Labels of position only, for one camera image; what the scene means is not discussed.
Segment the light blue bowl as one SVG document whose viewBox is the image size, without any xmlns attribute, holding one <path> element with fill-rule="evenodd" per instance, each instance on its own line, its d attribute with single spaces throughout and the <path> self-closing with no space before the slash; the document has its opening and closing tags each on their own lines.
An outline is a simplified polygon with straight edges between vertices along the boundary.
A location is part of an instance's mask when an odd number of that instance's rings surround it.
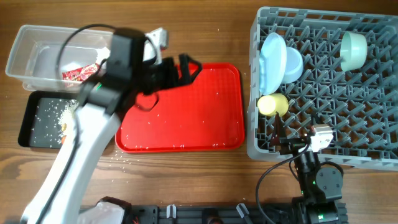
<svg viewBox="0 0 398 224">
<path fill-rule="evenodd" d="M 303 73 L 303 58 L 301 53 L 292 47 L 286 47 L 287 61 L 285 73 L 282 79 L 283 84 L 297 81 Z"/>
</svg>

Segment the red candy wrapper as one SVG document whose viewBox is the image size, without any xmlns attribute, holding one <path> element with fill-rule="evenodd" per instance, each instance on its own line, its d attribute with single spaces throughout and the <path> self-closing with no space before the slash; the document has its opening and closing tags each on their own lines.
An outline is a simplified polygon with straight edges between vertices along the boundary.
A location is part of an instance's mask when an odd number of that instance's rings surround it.
<svg viewBox="0 0 398 224">
<path fill-rule="evenodd" d="M 89 76 L 98 71 L 100 65 L 97 63 L 80 67 L 68 72 L 62 73 L 62 78 L 67 81 L 85 81 Z"/>
</svg>

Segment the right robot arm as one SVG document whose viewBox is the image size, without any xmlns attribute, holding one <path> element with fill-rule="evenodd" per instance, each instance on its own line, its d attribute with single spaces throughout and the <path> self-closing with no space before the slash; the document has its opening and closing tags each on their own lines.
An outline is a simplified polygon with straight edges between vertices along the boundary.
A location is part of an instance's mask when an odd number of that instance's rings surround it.
<svg viewBox="0 0 398 224">
<path fill-rule="evenodd" d="M 292 199 L 292 213 L 296 223 L 341 223 L 338 201 L 342 198 L 344 171 L 338 164 L 321 162 L 320 150 L 327 148 L 333 139 L 332 128 L 319 124 L 312 116 L 309 133 L 298 138 L 288 138 L 283 122 L 276 114 L 271 145 L 280 146 L 281 155 L 291 154 L 302 195 Z"/>
</svg>

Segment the light blue plate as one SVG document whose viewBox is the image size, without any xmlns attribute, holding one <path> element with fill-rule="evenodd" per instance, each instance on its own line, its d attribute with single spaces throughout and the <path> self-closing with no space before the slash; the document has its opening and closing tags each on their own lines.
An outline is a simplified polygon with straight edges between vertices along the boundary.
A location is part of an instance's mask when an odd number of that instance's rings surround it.
<svg viewBox="0 0 398 224">
<path fill-rule="evenodd" d="M 273 32 L 266 37 L 259 55 L 259 91 L 262 95 L 276 92 L 282 83 L 286 63 L 285 40 Z"/>
</svg>

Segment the yellow plastic cup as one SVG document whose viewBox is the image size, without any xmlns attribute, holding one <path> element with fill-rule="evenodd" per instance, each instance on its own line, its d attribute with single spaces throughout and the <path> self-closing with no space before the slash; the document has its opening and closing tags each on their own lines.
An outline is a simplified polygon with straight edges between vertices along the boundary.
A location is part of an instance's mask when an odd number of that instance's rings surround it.
<svg viewBox="0 0 398 224">
<path fill-rule="evenodd" d="M 273 93 L 260 97 L 257 101 L 257 107 L 260 114 L 274 116 L 278 113 L 283 116 L 289 109 L 289 102 L 283 94 Z"/>
</svg>

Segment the white tissue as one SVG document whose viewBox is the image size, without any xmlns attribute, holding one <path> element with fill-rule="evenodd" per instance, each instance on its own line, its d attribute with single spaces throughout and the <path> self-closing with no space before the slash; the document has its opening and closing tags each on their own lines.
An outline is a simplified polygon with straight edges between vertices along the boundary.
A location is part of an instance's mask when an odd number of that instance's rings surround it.
<svg viewBox="0 0 398 224">
<path fill-rule="evenodd" d="M 100 64 L 104 59 L 107 59 L 110 55 L 110 50 L 107 47 L 103 47 L 102 49 L 96 49 L 96 62 Z"/>
</svg>

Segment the mint green bowl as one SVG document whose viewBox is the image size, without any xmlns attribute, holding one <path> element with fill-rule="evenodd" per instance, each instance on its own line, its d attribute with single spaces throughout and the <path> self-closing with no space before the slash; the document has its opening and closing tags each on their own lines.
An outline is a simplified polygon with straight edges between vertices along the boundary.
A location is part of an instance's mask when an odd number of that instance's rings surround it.
<svg viewBox="0 0 398 224">
<path fill-rule="evenodd" d="M 345 32 L 341 41 L 340 57 L 343 72 L 361 68 L 367 57 L 368 44 L 362 34 Z"/>
</svg>

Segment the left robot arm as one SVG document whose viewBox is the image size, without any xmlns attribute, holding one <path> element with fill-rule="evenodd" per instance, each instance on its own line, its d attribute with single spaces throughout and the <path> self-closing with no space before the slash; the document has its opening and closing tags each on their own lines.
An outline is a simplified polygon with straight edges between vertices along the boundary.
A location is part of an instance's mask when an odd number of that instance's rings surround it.
<svg viewBox="0 0 398 224">
<path fill-rule="evenodd" d="M 198 72 L 190 71 L 187 54 L 162 58 L 168 38 L 140 30 L 116 28 L 110 54 L 99 70 L 82 82 L 68 136 L 41 188 L 26 206 L 22 223 L 132 223 L 131 204 L 101 199 L 81 211 L 83 196 L 97 163 L 138 95 L 186 86 Z"/>
</svg>

